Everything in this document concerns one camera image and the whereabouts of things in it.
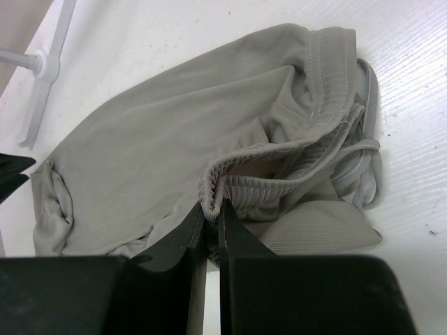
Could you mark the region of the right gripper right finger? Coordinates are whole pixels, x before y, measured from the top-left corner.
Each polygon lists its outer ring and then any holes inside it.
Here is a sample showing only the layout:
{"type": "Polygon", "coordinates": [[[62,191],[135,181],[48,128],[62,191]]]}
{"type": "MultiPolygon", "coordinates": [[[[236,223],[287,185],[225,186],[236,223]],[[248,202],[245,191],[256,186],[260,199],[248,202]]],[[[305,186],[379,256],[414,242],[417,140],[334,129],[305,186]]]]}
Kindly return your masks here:
{"type": "Polygon", "coordinates": [[[279,256],[229,201],[218,218],[222,334],[415,334],[397,279],[366,255],[279,256]]]}

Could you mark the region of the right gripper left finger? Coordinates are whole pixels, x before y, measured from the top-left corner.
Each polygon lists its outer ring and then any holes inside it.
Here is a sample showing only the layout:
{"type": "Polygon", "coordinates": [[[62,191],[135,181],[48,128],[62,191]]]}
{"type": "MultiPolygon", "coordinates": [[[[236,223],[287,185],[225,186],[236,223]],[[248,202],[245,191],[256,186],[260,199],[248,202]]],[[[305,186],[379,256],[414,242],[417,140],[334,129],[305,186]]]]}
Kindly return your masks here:
{"type": "Polygon", "coordinates": [[[205,217],[199,205],[134,256],[4,258],[2,334],[200,334],[205,217]]]}

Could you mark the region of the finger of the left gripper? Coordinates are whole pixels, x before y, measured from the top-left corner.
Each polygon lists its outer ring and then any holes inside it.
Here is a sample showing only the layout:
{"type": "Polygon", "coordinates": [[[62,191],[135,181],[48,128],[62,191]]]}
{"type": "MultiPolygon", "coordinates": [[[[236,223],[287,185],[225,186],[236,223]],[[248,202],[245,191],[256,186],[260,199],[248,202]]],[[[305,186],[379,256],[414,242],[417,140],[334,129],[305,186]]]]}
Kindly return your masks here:
{"type": "Polygon", "coordinates": [[[36,163],[31,157],[0,154],[0,202],[11,196],[29,177],[23,172],[36,163]]]}

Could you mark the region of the grey trousers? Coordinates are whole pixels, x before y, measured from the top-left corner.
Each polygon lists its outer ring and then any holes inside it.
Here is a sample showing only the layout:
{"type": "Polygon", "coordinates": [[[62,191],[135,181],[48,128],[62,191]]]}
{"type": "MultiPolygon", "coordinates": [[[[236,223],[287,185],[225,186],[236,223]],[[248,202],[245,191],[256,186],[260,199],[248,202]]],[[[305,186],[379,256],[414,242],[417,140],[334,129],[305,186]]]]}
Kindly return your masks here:
{"type": "Polygon", "coordinates": [[[281,24],[115,96],[31,176],[38,256],[133,257],[225,200],[278,255],[368,248],[378,85],[356,32],[281,24]]]}

